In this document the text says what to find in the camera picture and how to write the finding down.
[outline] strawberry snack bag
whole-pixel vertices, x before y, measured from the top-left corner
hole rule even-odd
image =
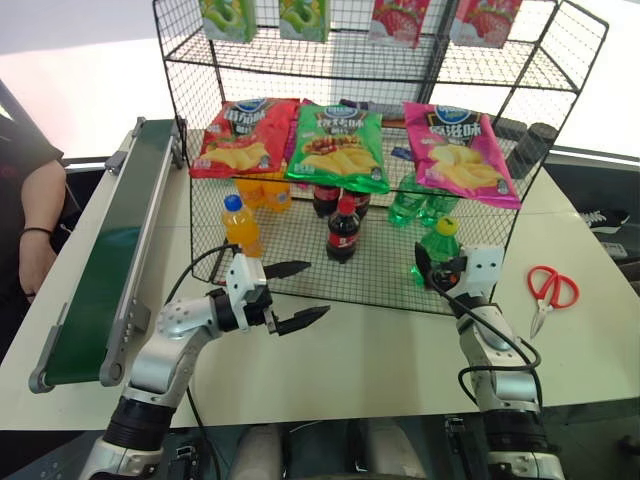
[[[502,48],[522,0],[460,0],[449,37],[456,45]]]
[[[430,0],[375,0],[369,40],[416,48]]]

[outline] table surface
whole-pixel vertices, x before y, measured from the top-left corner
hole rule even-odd
[[[103,429],[122,390],[97,382],[35,395],[27,379],[51,325],[89,255],[115,179],[102,178],[0,368],[0,428]],[[152,318],[190,261],[186,170],[172,171],[148,252],[139,298]],[[573,277],[579,302],[554,312],[536,337],[545,405],[640,394],[640,301],[545,171],[516,224],[495,300],[527,338],[535,303],[525,275],[536,264]],[[188,277],[182,297],[208,286]],[[274,295],[286,316],[326,303]],[[333,302],[312,327],[279,338],[266,328],[233,332],[202,351],[192,388],[205,424],[246,424],[476,411],[457,383],[466,366],[451,316]],[[183,401],[172,426],[193,426]]]

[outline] metal wire rack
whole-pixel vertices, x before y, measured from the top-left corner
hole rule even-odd
[[[505,157],[527,127],[545,123],[559,131],[582,92],[608,31],[606,22],[570,1],[524,0],[502,49],[460,47],[448,39],[457,2],[432,0],[416,49],[368,41],[370,0],[334,0],[325,43],[281,40],[276,0],[257,0],[258,33],[249,44],[210,41],[198,0],[154,0],[153,9],[171,100],[182,132],[185,160],[198,155],[203,129],[225,100],[308,98],[318,104],[342,98],[380,103],[418,101],[489,113]],[[413,165],[391,156],[407,147],[404,130],[383,129],[385,169],[397,191]],[[541,168],[513,172],[521,200]],[[225,240],[220,221],[231,180],[191,180],[191,251],[195,257]],[[301,296],[447,313],[437,295],[413,283],[413,244],[425,233],[386,220],[393,194],[374,195],[356,255],[346,264],[325,253],[326,220],[316,217],[309,189],[292,186],[294,204],[284,213],[258,210],[265,264],[310,261],[296,277],[274,280],[272,290]],[[461,199],[452,215],[467,243],[508,245],[517,212]],[[219,282],[230,257],[201,262],[195,277]]]

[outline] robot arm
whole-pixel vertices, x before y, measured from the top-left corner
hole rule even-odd
[[[432,271],[426,251],[416,244],[420,272],[458,319],[460,347],[470,365],[460,377],[470,372],[473,399],[483,414],[491,478],[564,480],[542,425],[540,384],[533,373],[537,363],[525,362],[522,339],[498,305],[487,300],[500,277],[503,255],[501,247],[463,247],[460,257]]]
[[[329,310],[310,308],[279,322],[271,309],[267,276],[286,276],[309,265],[288,262],[263,269],[259,260],[236,254],[226,274],[228,293],[218,289],[204,298],[165,305],[153,334],[133,362],[130,380],[109,426],[94,444],[80,478],[153,476],[171,418],[207,343],[224,332],[248,331],[260,324],[267,325],[270,333],[285,335],[307,327]]]

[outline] person's arm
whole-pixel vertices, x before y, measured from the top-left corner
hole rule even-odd
[[[65,197],[66,174],[53,160],[37,168],[22,183],[21,197],[26,228],[53,231]],[[20,238],[20,285],[29,300],[38,293],[56,254],[46,232],[31,230]]]

